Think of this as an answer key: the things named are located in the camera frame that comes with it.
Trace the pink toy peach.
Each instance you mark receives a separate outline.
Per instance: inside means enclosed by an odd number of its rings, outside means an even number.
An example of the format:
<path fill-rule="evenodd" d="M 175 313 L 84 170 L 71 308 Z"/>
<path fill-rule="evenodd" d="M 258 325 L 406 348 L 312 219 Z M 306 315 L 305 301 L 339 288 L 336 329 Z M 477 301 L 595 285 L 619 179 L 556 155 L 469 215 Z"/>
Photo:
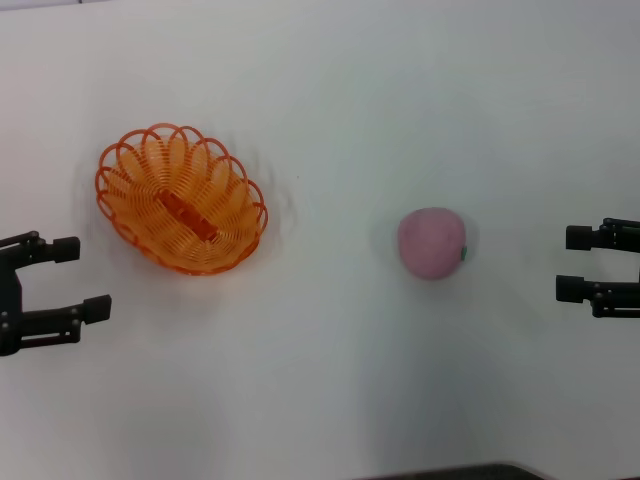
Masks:
<path fill-rule="evenodd" d="M 423 280 L 450 276 L 467 253 L 462 218 L 440 207 L 418 209 L 405 216 L 397 229 L 397 243 L 403 265 Z"/>

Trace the orange plastic wire basket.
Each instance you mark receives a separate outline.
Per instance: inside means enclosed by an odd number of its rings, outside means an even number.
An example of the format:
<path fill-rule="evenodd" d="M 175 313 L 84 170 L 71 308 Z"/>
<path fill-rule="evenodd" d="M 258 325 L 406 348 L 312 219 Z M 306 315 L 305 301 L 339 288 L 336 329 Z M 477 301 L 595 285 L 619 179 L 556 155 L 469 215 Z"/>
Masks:
<path fill-rule="evenodd" d="M 158 123 L 123 135 L 102 152 L 95 190 L 99 210 L 124 241 L 185 275 L 237 267 L 269 221 L 242 163 L 191 126 Z"/>

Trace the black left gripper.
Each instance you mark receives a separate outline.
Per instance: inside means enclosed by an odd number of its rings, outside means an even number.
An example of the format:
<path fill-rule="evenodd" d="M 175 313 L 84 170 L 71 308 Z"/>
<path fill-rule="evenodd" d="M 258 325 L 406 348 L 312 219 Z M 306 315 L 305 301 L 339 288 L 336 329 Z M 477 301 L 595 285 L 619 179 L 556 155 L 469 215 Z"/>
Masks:
<path fill-rule="evenodd" d="M 78 237 L 47 243 L 37 231 L 0 239 L 0 356 L 21 348 L 79 343 L 81 327 L 106 321 L 111 296 L 103 295 L 64 308 L 22 311 L 22 286 L 16 270 L 46 262 L 64 263 L 80 258 Z"/>

